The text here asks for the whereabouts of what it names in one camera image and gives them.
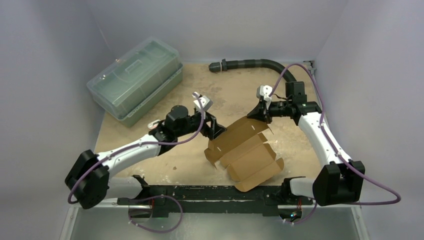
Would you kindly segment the brown cardboard box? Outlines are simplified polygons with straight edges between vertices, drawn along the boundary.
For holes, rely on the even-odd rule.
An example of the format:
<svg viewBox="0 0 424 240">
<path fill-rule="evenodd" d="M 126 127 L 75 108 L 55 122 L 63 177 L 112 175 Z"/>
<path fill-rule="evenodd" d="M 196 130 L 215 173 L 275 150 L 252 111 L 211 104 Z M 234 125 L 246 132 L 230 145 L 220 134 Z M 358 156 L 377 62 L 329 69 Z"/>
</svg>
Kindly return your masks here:
<svg viewBox="0 0 424 240">
<path fill-rule="evenodd" d="M 227 170 L 240 192 L 248 192 L 283 171 L 285 163 L 263 134 L 267 123 L 247 118 L 236 120 L 204 150 L 206 159 Z"/>
</svg>

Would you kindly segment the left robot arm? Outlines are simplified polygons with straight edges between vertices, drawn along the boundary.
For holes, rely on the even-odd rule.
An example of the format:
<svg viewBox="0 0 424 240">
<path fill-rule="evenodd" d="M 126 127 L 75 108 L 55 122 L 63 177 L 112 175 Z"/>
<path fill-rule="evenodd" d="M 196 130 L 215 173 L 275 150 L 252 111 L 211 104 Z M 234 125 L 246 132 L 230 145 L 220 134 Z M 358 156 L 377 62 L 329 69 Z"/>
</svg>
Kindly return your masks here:
<svg viewBox="0 0 424 240">
<path fill-rule="evenodd" d="M 110 181 L 117 173 L 170 151 L 181 144 L 179 137 L 191 135 L 195 138 L 201 134 L 215 140 L 226 131 L 227 128 L 206 110 L 195 109 L 193 115 L 189 115 L 185 106 L 175 105 L 157 127 L 138 140 L 106 152 L 83 151 L 64 180 L 70 190 L 67 201 L 90 209 L 106 199 L 111 190 Z"/>
</svg>

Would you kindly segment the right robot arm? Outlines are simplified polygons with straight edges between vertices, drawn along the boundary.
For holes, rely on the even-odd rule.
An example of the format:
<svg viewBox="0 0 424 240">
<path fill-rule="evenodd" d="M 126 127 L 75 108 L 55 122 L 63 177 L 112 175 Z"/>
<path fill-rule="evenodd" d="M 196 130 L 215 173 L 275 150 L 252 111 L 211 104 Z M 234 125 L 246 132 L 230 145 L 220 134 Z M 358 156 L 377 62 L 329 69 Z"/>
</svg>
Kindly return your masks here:
<svg viewBox="0 0 424 240">
<path fill-rule="evenodd" d="M 361 161 L 353 161 L 327 130 L 323 112 L 315 101 L 308 101 L 302 81 L 287 82 L 285 97 L 272 100 L 273 88 L 257 88 L 256 107 L 249 119 L 270 124 L 274 117 L 289 117 L 308 138 L 322 167 L 315 179 L 304 176 L 284 179 L 278 196 L 288 204 L 302 197 L 314 199 L 320 206 L 351 204 L 359 200 L 365 173 Z"/>
</svg>

